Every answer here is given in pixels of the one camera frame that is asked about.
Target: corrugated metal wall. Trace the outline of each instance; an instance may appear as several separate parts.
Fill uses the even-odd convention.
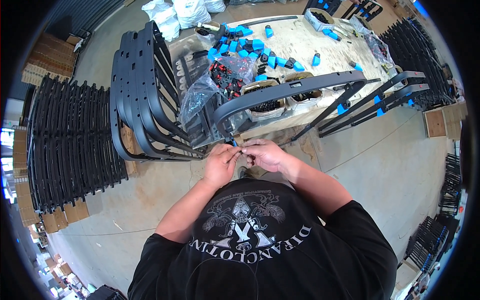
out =
[[[49,25],[55,24],[66,16],[72,18],[72,31],[77,36],[85,37],[85,32],[92,32],[109,15],[123,5],[123,0],[59,0],[48,16]],[[18,74],[13,81],[9,98],[25,100],[31,84],[21,81]]]

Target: warehouse floor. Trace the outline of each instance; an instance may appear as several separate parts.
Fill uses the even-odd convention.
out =
[[[140,8],[146,2],[137,0],[121,9],[96,31],[82,53],[79,82],[110,86],[113,54],[121,35],[144,27],[148,17]],[[301,14],[305,3],[229,6],[213,19],[222,23],[247,16]],[[335,16],[349,4],[344,5]],[[384,12],[372,22],[376,32],[396,20],[387,2],[382,5]],[[191,29],[184,30],[181,37],[190,34]],[[294,131],[274,135],[285,139]],[[395,108],[387,116],[322,139],[312,130],[286,151],[338,179],[372,215],[400,260],[418,223],[435,215],[444,157],[453,152],[453,143],[446,138],[426,139],[421,112]],[[106,284],[126,294],[146,238],[201,178],[203,168],[204,161],[137,164],[138,174],[130,180],[87,197],[90,217],[49,235],[50,251],[60,253],[85,285]]]

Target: shoe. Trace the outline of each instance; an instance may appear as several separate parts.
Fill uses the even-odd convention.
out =
[[[252,178],[252,179],[255,179],[255,177],[252,175],[252,173],[250,172],[250,169],[248,169],[247,167],[240,167],[239,170],[238,170],[238,176],[239,176],[239,179],[242,179],[242,178]]]

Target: wooden table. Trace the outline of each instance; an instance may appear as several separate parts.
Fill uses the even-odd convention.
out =
[[[253,30],[253,35],[247,36],[246,38],[261,39],[265,43],[265,48],[271,48],[279,57],[285,59],[289,57],[295,58],[305,67],[305,71],[311,72],[313,75],[351,71],[354,69],[348,63],[351,60],[357,62],[363,68],[363,73],[367,79],[380,78],[381,81],[365,85],[350,99],[352,105],[389,80],[388,74],[383,71],[379,61],[375,59],[364,39],[360,35],[359,37],[355,37],[349,33],[352,27],[349,25],[348,20],[334,18],[336,27],[340,27],[345,33],[349,33],[348,37],[345,37],[335,31],[342,38],[342,40],[338,42],[325,36],[322,32],[316,32],[308,21],[303,18],[303,15],[298,15],[297,17],[298,19],[251,25],[250,29]],[[236,27],[243,23],[262,19],[268,18],[264,17],[234,22],[228,24],[228,26]],[[265,36],[265,26],[267,24],[270,25],[274,31],[273,37],[269,39]],[[192,80],[195,81],[208,66],[210,66],[211,62],[206,57],[189,60],[189,55],[197,51],[209,49],[211,46],[210,43],[200,40],[196,35],[184,38],[170,45],[170,54],[174,65],[174,73],[176,72],[175,81],[177,87],[179,87],[180,101],[182,101],[185,95],[186,86],[179,58],[181,56],[186,58],[189,74]],[[320,53],[321,63],[317,67],[312,67],[312,58],[317,52]],[[260,60],[255,62],[254,72],[258,64],[261,64]],[[294,72],[294,70],[282,67],[277,67],[275,70],[270,67],[266,69],[268,76],[278,77],[280,80],[282,80],[282,75],[287,75],[292,72]],[[240,118],[243,120],[243,124],[237,126],[235,134],[240,135],[241,139],[246,140],[269,132],[310,123],[342,93],[343,91],[335,92],[333,89],[325,89],[323,90],[323,98],[317,105],[303,110],[291,110],[287,108],[281,117],[259,122],[251,122],[245,112],[240,113],[242,114]],[[335,111],[329,115],[328,118],[333,118],[336,115],[337,112]],[[193,124],[187,126],[187,132],[192,139],[192,146],[194,148],[214,142],[212,139],[206,139],[203,133],[199,132],[199,128],[201,128],[199,126],[199,120],[193,120],[192,122]]]

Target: printed graphic on shirt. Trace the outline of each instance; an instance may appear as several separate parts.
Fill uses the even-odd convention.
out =
[[[307,237],[311,228],[302,226],[299,237],[294,235],[284,241],[277,240],[276,234],[267,236],[264,231],[269,224],[280,224],[286,219],[278,202],[279,196],[271,190],[242,192],[217,199],[207,209],[206,212],[211,216],[203,223],[202,229],[209,232],[214,227],[223,227],[224,233],[218,234],[218,239],[211,237],[209,241],[194,238],[189,245],[213,257],[220,255],[223,259],[251,264],[272,258],[270,250],[278,254],[281,248],[292,250],[292,241],[297,245],[302,243],[300,238]]]

